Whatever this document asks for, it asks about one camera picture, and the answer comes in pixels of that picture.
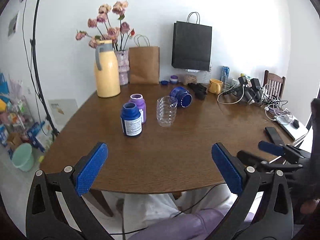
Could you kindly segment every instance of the yellow mug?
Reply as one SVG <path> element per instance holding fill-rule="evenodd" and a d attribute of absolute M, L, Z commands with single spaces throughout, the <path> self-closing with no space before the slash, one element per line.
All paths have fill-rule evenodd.
<path fill-rule="evenodd" d="M 220 94 L 222 91 L 222 84 L 223 82 L 217 79 L 210 79 L 209 84 L 209 92 L 214 94 Z"/>

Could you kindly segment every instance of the blue gripper pad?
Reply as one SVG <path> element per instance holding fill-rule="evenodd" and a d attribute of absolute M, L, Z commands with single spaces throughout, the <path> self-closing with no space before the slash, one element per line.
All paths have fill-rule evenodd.
<path fill-rule="evenodd" d="M 275 156 L 282 156 L 284 153 L 283 148 L 281 146 L 265 141 L 260 141 L 258 143 L 258 148 L 259 150 L 273 154 Z"/>
<path fill-rule="evenodd" d="M 75 165 L 73 181 L 79 196 L 88 193 L 107 157 L 107 145 L 105 143 L 97 143 L 91 152 L 82 157 Z"/>
<path fill-rule="evenodd" d="M 232 155 L 225 149 L 221 143 L 212 145 L 211 156 L 217 165 L 221 175 L 233 194 L 240 195 L 243 190 L 243 180 L 245 179 L 245 172 L 242 174 L 235 167 L 230 158 Z"/>

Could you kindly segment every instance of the hand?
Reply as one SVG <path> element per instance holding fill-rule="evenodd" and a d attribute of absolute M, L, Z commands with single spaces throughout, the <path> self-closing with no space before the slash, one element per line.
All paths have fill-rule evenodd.
<path fill-rule="evenodd" d="M 304 214 L 304 215 L 312 214 L 315 211 L 318 203 L 319 203 L 319 199 L 317 200 L 310 199 L 308 201 L 305 201 L 305 203 L 303 203 L 300 207 L 301 214 Z"/>

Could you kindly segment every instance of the black light stand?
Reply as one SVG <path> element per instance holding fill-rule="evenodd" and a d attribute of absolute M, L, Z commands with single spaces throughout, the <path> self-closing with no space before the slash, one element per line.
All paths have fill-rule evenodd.
<path fill-rule="evenodd" d="M 49 121 L 51 127 L 52 127 L 52 132 L 55 136 L 58 136 L 59 131 L 55 128 L 51 116 L 49 114 L 48 108 L 45 104 L 45 100 L 44 100 L 44 96 L 42 93 L 42 89 L 41 89 L 41 85 L 40 85 L 40 80 L 39 80 L 39 73 L 38 73 L 38 67 L 37 67 L 37 60 L 36 60 L 36 20 L 37 20 L 37 14 L 38 14 L 38 7 L 39 7 L 39 1 L 37 0 L 37 4 L 36 4 L 36 10 L 35 10 L 35 17 L 33 20 L 33 34 L 32 34 L 32 40 L 30 39 L 30 43 L 31 43 L 31 47 L 32 47 L 32 57 L 33 57 L 33 67 L 35 70 L 35 76 L 36 76 L 36 84 L 39 90 L 39 98 L 40 101 L 44 107 L 45 113 L 47 115 L 47 120 Z"/>

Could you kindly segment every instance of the gray thermos handle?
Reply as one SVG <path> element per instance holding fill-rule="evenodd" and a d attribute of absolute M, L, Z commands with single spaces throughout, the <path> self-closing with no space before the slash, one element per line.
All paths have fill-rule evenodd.
<path fill-rule="evenodd" d="M 100 53 L 100 47 L 97 46 L 96 47 L 96 64 L 97 64 L 98 70 L 101 71 L 102 67 L 101 67 L 100 60 L 99 60 L 99 53 Z"/>

